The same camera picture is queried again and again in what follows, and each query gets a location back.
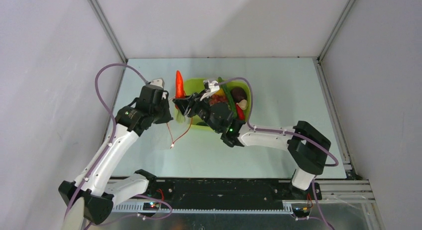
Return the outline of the orange carrot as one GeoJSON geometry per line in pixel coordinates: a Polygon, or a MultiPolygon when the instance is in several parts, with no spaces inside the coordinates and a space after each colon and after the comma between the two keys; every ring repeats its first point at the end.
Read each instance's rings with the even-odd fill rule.
{"type": "Polygon", "coordinates": [[[179,70],[176,71],[176,78],[175,78],[175,98],[184,98],[185,97],[185,91],[184,91],[184,81],[182,74],[179,70]]]}

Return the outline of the clear zip bag orange zipper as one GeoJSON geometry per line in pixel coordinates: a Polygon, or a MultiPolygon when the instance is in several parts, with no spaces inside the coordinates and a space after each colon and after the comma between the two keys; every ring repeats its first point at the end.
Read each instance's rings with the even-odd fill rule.
{"type": "Polygon", "coordinates": [[[176,143],[181,140],[191,129],[193,125],[193,118],[192,117],[186,117],[180,113],[178,109],[175,111],[175,119],[169,123],[166,124],[171,144],[169,146],[170,149],[173,149],[176,145],[176,143]],[[179,135],[174,136],[172,127],[176,127],[176,133],[179,135]]]}

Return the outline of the long green cucumber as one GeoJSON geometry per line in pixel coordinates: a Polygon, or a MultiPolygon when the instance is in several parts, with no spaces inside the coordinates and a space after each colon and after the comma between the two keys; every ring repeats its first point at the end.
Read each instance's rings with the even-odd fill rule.
{"type": "Polygon", "coordinates": [[[224,92],[224,94],[227,98],[228,107],[233,112],[234,118],[237,118],[237,110],[236,110],[236,107],[235,107],[235,102],[234,102],[234,99],[233,99],[233,97],[230,93],[229,88],[227,87],[227,84],[221,84],[219,87],[223,90],[223,92],[224,92]]]}

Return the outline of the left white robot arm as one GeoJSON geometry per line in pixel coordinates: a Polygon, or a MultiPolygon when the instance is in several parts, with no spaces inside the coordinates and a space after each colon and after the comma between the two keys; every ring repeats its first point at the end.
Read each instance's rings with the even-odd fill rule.
{"type": "Polygon", "coordinates": [[[163,86],[149,83],[142,87],[139,97],[117,112],[111,133],[85,170],[74,181],[60,184],[58,191],[67,206],[84,198],[83,217],[100,225],[115,205],[138,194],[148,199],[156,195],[157,184],[138,172],[122,184],[112,185],[108,181],[127,150],[144,131],[153,124],[172,120],[168,96],[163,86]]]}

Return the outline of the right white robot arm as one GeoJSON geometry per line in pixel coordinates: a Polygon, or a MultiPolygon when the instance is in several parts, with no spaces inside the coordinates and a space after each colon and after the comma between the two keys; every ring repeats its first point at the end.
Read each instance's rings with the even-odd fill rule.
{"type": "Polygon", "coordinates": [[[263,146],[288,152],[296,163],[289,191],[295,199],[304,198],[314,178],[323,173],[332,156],[331,142],[310,123],[300,120],[292,128],[250,127],[234,117],[226,103],[210,105],[197,95],[175,98],[173,103],[186,117],[198,116],[229,147],[263,146]]]}

